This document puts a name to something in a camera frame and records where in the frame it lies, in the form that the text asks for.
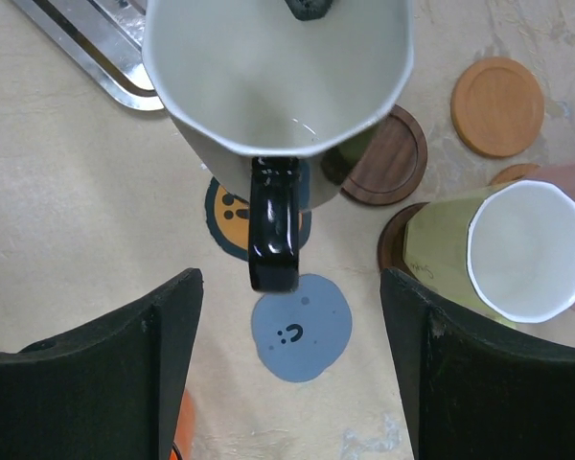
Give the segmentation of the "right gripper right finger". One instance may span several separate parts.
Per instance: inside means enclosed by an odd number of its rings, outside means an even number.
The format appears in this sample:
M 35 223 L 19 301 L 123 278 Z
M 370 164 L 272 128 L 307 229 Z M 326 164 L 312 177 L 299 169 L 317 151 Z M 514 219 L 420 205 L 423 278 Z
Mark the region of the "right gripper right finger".
M 385 328 L 418 459 L 575 459 L 575 348 L 459 306 L 396 268 Z

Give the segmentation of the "dark wood coaster top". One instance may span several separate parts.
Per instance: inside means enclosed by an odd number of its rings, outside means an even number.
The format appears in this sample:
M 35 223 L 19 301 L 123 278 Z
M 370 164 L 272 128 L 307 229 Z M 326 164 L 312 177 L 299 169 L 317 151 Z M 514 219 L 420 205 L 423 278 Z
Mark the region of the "dark wood coaster top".
M 348 174 L 342 194 L 367 206 L 389 206 L 411 195 L 422 182 L 427 141 L 410 112 L 395 105 Z

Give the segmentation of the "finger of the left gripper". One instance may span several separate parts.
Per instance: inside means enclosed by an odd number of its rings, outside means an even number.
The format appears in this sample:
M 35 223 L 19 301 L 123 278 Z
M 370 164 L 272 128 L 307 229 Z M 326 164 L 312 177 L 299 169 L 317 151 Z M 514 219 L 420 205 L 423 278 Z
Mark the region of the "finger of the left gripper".
M 327 15 L 334 0 L 285 0 L 297 20 L 317 20 Z

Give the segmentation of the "dark wood coaster bottom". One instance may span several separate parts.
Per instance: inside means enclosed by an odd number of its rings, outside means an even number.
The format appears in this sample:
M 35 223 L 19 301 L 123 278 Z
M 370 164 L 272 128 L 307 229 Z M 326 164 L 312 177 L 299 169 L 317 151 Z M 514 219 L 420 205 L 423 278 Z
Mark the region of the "dark wood coaster bottom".
M 425 206 L 426 202 L 408 205 L 385 224 L 379 235 L 377 245 L 377 260 L 380 271 L 386 268 L 396 268 L 408 276 L 414 277 L 403 259 L 405 230 L 409 220 Z

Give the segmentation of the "dark wood coaster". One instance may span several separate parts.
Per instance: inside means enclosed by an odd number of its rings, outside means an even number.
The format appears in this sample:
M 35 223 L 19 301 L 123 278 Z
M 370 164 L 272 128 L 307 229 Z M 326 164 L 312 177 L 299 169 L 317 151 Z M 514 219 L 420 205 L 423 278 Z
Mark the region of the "dark wood coaster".
M 409 220 L 425 206 L 426 202 L 408 205 L 385 224 L 379 235 L 377 245 L 377 260 L 380 271 L 386 268 L 396 268 L 408 276 L 414 277 L 403 259 L 405 230 Z
M 348 174 L 342 194 L 367 206 L 389 206 L 411 195 L 422 182 L 427 141 L 410 112 L 395 105 Z

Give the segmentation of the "silver metal tray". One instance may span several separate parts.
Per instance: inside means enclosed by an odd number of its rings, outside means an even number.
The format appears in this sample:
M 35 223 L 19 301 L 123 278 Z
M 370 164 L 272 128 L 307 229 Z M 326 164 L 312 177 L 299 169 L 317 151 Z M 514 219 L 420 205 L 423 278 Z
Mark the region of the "silver metal tray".
M 164 109 L 142 60 L 145 1 L 13 3 L 117 103 L 145 112 Z

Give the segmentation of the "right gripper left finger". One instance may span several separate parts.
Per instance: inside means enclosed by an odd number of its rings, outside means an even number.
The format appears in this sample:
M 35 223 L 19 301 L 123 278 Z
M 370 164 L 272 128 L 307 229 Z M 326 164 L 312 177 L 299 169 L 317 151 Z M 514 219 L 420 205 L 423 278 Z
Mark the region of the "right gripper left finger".
M 184 459 L 178 430 L 202 309 L 189 268 L 142 298 L 0 352 L 0 459 Z

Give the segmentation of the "black and white mug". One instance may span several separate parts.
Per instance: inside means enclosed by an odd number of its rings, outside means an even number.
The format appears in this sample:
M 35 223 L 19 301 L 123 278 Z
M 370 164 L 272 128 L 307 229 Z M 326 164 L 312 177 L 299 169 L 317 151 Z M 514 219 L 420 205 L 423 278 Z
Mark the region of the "black and white mug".
M 248 202 L 256 291 L 297 288 L 299 214 L 338 194 L 395 105 L 413 29 L 409 1 L 333 1 L 317 20 L 297 20 L 285 1 L 148 2 L 145 70 L 195 154 Z

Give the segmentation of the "orange mug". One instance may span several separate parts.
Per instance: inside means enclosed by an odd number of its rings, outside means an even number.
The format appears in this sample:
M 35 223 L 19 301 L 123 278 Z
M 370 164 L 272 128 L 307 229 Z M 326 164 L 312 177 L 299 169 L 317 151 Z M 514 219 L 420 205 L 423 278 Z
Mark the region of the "orange mug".
M 183 393 L 176 431 L 174 434 L 171 460 L 189 460 L 196 429 L 196 407 L 188 390 Z

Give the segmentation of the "green mug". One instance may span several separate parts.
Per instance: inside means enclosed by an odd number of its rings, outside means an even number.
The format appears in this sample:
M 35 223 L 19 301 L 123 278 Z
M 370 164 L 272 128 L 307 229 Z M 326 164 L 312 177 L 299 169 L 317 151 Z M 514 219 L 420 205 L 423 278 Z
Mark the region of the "green mug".
M 521 179 L 431 201 L 405 226 L 403 260 L 456 304 L 545 322 L 575 304 L 575 200 Z

